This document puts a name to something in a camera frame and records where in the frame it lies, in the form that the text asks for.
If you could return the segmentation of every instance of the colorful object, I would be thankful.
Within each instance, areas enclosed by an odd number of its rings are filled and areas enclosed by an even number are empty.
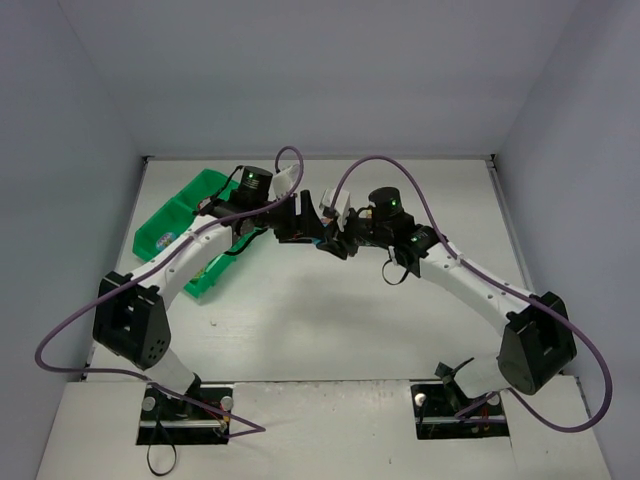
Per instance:
[[[185,188],[158,210],[140,227],[133,240],[133,253],[148,262],[162,250],[174,242],[193,222],[193,212],[198,209],[200,202],[213,195],[227,181],[227,176],[215,170],[203,170]],[[220,194],[220,198],[228,199],[229,191],[238,186],[231,181],[227,189]],[[249,235],[243,236],[231,248],[235,251],[242,247]],[[203,265],[184,289],[193,297],[198,298],[209,287],[215,285],[222,272],[233,263],[237,256],[220,255]]]

